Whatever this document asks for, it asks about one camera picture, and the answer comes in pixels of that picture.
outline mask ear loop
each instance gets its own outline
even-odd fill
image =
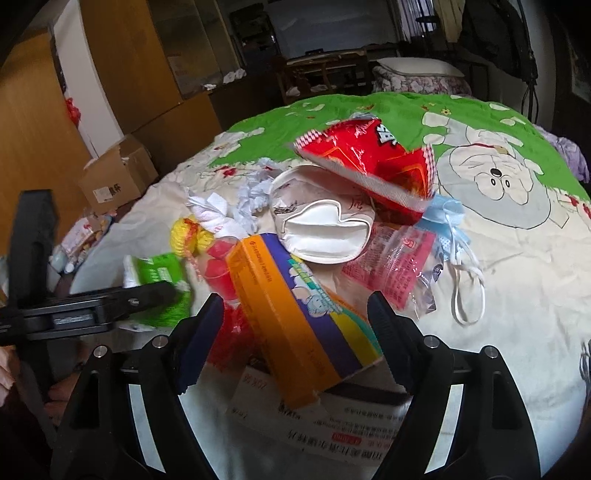
[[[456,321],[458,321],[459,323],[461,323],[463,325],[472,325],[472,324],[482,320],[482,317],[484,317],[484,312],[485,312],[485,308],[486,308],[484,274],[482,273],[482,270],[479,268],[479,263],[478,263],[478,259],[476,258],[476,255],[470,249],[468,244],[459,237],[456,239],[456,234],[453,231],[454,227],[452,226],[452,223],[451,223],[449,216],[447,214],[446,214],[446,220],[447,220],[447,225],[449,226],[451,234],[452,234],[452,248],[450,251],[450,259],[449,260],[450,260],[451,266],[456,270],[456,281],[455,281],[454,290],[453,290],[453,313],[454,313],[454,317],[455,317]],[[472,262],[472,266],[466,265],[461,260],[458,260],[456,241],[460,244],[460,246],[466,251],[466,253],[470,257],[470,261]],[[460,295],[460,272],[461,271],[465,271],[465,272],[468,272],[469,274],[474,275],[475,277],[478,278],[478,282],[480,283],[480,297],[482,299],[481,308],[480,308],[480,315],[478,316],[478,318],[476,320],[473,320],[473,321],[470,321],[470,320],[464,318],[464,316],[460,312],[459,295]]]

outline cardboard box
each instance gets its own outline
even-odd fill
[[[88,162],[78,185],[97,215],[141,197],[158,173],[146,148],[127,135]]]

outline blue surgical mask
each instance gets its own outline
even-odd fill
[[[452,256],[452,235],[470,244],[468,236],[458,228],[463,218],[464,207],[460,202],[437,193],[416,227],[436,234],[443,250],[443,259],[449,260]],[[462,250],[460,242],[456,242],[456,255],[459,255]]]
[[[460,202],[451,197],[444,197],[443,195],[436,194],[427,211],[423,214],[423,218],[421,218],[419,223],[416,224],[416,227],[423,230],[429,230],[437,235],[437,238],[441,243],[443,259],[449,260],[452,268],[456,270],[454,280],[456,285],[453,291],[453,314],[458,322],[464,325],[469,325],[478,322],[484,316],[486,303],[484,274],[480,269],[476,255],[468,246],[470,239],[459,229],[459,225],[463,218],[464,207]],[[460,253],[464,250],[469,257],[469,263],[464,263],[460,260]],[[480,315],[473,321],[470,321],[460,309],[459,275],[463,271],[468,272],[472,277],[476,277],[480,283]]]

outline white pillowcase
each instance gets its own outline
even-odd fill
[[[418,59],[413,57],[388,57],[378,63],[400,75],[463,77],[464,74],[453,65],[442,60]]]

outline red snack bag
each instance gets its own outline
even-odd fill
[[[378,118],[340,122],[295,141],[296,153],[363,187],[397,223],[418,222],[433,197],[430,145],[407,152]]]

